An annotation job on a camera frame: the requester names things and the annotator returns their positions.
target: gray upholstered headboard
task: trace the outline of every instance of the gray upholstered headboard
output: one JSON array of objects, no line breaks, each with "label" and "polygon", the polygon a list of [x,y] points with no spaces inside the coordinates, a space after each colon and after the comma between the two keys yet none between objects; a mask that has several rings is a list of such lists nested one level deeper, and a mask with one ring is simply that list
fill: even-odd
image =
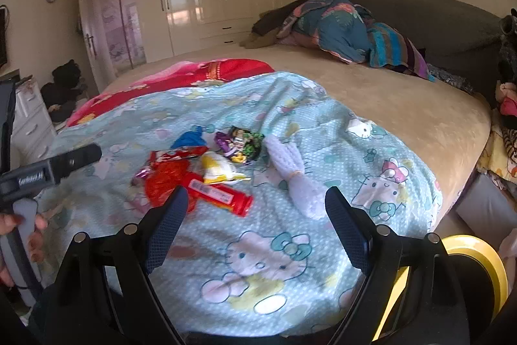
[{"label": "gray upholstered headboard", "polygon": [[378,21],[396,28],[426,60],[467,77],[474,88],[495,103],[500,18],[456,0],[351,0],[368,8]]}]

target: white dresser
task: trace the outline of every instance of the white dresser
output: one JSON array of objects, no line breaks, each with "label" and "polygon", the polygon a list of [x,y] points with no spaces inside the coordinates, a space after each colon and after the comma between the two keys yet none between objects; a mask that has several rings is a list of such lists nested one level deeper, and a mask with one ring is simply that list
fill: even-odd
[{"label": "white dresser", "polygon": [[56,131],[39,92],[38,83],[29,80],[16,89],[16,114],[11,144],[21,156],[21,164],[47,157]]}]

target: person's hand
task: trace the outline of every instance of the person's hand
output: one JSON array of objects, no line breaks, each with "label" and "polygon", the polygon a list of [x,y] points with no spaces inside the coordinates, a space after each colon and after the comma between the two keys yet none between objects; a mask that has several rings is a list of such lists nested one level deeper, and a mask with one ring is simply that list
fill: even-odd
[{"label": "person's hand", "polygon": [[[23,218],[19,215],[8,215],[5,213],[0,213],[0,235],[6,235],[10,233],[14,228],[23,222]],[[43,236],[41,234],[41,230],[47,228],[47,222],[45,218],[41,215],[36,215],[35,220],[35,231],[30,234],[28,238],[28,250],[30,253],[30,260],[33,262],[41,263],[43,262]],[[4,283],[7,286],[14,286],[13,282],[7,267],[4,266],[4,263],[1,259],[0,255],[0,283]]]}]

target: striped towel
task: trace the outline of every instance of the striped towel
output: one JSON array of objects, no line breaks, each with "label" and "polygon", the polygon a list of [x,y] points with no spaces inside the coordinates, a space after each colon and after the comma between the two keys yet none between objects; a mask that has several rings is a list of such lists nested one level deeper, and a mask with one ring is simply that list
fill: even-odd
[{"label": "striped towel", "polygon": [[409,38],[384,23],[368,25],[368,39],[372,44],[370,66],[387,67],[397,72],[417,75],[434,81],[427,69],[427,63]]}]

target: yellow tape roll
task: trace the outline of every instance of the yellow tape roll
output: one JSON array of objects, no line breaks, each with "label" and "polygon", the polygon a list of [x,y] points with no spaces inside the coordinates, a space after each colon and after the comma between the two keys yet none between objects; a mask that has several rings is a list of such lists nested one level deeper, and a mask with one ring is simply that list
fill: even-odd
[{"label": "yellow tape roll", "polygon": [[[497,252],[486,242],[480,238],[469,235],[457,235],[446,237],[442,240],[445,250],[448,254],[463,254],[476,260],[487,271],[492,280],[494,288],[494,312],[493,318],[501,310],[506,299],[508,298],[508,280],[506,278],[505,267]],[[389,313],[393,309],[396,301],[404,291],[409,277],[409,268],[400,268],[391,295],[384,311],[381,323],[373,337],[373,340],[379,338],[381,331],[386,323]]]}]

